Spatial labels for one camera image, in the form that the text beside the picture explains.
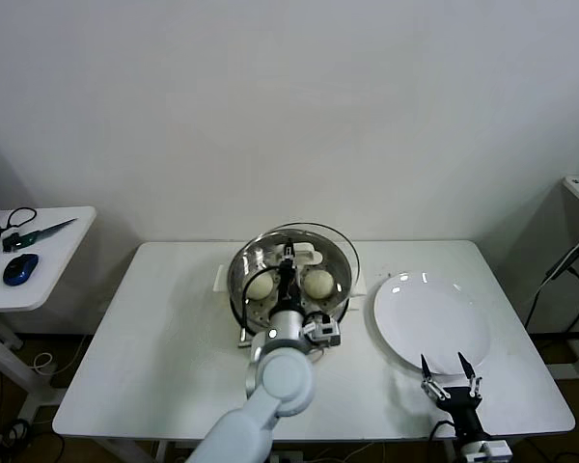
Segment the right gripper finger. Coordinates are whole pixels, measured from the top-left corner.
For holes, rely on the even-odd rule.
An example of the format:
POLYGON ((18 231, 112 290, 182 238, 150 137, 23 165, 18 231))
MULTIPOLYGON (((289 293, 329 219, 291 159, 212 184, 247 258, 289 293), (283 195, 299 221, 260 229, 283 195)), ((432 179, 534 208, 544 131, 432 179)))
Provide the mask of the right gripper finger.
POLYGON ((458 352, 457 356, 468 380, 469 396, 481 398, 480 385, 483 379, 475 373, 473 366, 461 352, 458 352))
POLYGON ((421 355, 422 383, 421 388, 432 401, 444 401, 450 394, 433 378, 427 360, 421 355))

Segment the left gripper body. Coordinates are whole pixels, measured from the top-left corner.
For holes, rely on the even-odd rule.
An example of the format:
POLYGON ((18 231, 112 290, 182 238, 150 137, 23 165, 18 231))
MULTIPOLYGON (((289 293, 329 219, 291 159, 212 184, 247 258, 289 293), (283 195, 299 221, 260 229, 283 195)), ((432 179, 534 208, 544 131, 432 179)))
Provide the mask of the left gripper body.
POLYGON ((296 282, 293 264, 290 261, 283 261, 279 265, 278 274, 280 281, 275 313, 284 311, 302 313, 300 288, 296 282))

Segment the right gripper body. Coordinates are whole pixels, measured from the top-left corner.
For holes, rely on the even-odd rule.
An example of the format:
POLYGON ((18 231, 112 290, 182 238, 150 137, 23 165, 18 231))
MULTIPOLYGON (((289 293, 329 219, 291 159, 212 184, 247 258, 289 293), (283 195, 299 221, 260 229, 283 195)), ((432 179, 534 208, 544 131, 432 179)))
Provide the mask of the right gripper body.
POLYGON ((482 399, 470 396, 469 387, 450 387, 444 391, 447 395, 444 398, 437 398, 435 404, 438 409, 451 416, 457 440, 485 440, 486 432, 477 414, 482 399))

